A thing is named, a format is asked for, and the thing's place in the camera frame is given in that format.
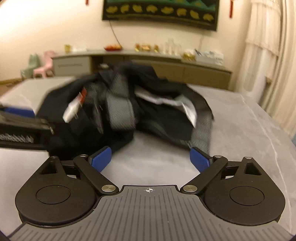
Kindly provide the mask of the black garment with mesh lining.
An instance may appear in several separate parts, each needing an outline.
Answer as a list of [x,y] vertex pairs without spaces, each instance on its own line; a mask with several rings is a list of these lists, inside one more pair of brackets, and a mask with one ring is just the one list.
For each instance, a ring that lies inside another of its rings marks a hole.
[[[78,118],[63,120],[68,104],[85,88]],[[214,116],[206,99],[183,83],[159,78],[151,66],[122,62],[52,90],[36,116],[54,126],[47,151],[70,160],[110,147],[117,151],[135,132],[182,148],[210,151]]]

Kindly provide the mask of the white hang tag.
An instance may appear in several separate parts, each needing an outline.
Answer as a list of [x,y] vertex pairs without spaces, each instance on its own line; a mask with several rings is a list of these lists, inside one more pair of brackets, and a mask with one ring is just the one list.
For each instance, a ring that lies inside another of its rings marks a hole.
[[87,90],[83,88],[81,92],[68,104],[63,113],[63,120],[65,123],[69,123],[72,119],[78,118],[78,111],[83,106],[86,95]]

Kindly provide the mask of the green plastic kids chair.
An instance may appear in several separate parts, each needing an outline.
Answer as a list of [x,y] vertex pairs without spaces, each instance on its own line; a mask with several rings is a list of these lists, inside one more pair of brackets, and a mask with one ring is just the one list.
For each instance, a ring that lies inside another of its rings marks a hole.
[[33,71],[36,68],[39,68],[40,66],[41,66],[41,61],[39,56],[37,54],[30,55],[27,68],[21,70],[22,80],[32,78]]

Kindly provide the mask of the pink plastic kids chair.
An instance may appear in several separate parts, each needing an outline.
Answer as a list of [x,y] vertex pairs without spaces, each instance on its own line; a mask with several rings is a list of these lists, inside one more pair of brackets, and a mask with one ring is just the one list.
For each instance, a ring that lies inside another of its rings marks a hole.
[[53,70],[53,57],[55,56],[55,51],[45,51],[43,54],[43,66],[33,70],[33,77],[36,78],[38,75],[41,75],[43,78],[47,78],[47,73]]

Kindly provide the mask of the long low sideboard cabinet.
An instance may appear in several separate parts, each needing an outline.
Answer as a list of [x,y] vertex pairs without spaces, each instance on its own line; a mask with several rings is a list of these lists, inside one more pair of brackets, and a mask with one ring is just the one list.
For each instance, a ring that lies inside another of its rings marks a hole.
[[121,62],[132,62],[152,66],[159,78],[227,89],[232,75],[224,66],[153,52],[92,50],[58,54],[52,59],[55,76],[82,76],[99,72],[104,64],[114,66]]

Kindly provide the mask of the yellow cup on sideboard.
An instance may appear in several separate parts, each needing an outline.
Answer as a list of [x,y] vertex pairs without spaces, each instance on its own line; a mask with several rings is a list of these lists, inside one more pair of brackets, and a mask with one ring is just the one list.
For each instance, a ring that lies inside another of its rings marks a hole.
[[65,44],[64,45],[64,51],[65,51],[65,53],[70,53],[71,52],[71,49],[72,49],[71,45],[68,45],[68,44]]

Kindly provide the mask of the cream lace curtain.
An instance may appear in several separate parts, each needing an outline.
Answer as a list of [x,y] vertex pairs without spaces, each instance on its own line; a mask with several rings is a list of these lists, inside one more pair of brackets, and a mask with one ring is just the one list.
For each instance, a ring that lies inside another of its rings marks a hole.
[[251,1],[235,91],[256,101],[295,136],[295,1]]

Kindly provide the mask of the red plate of fruit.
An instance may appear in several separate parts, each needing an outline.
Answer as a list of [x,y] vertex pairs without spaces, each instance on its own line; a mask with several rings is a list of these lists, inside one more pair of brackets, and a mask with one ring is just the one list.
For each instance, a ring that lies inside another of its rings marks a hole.
[[120,44],[112,44],[112,45],[107,45],[106,47],[104,47],[105,51],[121,51],[122,50],[122,46]]

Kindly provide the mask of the grey box of items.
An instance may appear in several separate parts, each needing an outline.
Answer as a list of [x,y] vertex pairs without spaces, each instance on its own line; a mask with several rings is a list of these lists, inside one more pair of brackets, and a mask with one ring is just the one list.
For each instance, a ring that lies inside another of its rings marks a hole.
[[215,51],[195,50],[195,59],[208,64],[224,65],[224,55]]

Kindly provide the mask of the golden bowl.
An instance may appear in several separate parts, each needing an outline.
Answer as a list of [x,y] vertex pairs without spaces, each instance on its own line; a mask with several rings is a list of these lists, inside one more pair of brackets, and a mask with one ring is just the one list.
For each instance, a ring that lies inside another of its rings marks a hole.
[[150,52],[151,46],[149,44],[142,44],[142,51]]

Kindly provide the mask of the cluster of glass cups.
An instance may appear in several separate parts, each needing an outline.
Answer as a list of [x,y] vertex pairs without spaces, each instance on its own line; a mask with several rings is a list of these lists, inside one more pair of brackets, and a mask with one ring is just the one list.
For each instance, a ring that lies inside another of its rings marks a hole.
[[163,53],[167,55],[180,55],[181,45],[175,43],[173,39],[168,39],[163,46]]

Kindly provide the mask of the red hanging knot ornament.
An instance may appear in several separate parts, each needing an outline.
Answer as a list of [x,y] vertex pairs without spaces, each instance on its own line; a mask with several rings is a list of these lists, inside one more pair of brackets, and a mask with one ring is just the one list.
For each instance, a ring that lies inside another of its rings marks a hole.
[[233,18],[234,0],[230,0],[229,18]]

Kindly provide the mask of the dark patterned wall tapestry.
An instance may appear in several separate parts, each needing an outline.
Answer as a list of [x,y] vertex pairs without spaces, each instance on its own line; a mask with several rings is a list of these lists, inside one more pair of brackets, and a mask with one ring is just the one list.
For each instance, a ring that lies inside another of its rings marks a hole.
[[102,20],[172,22],[216,31],[220,1],[104,1]]

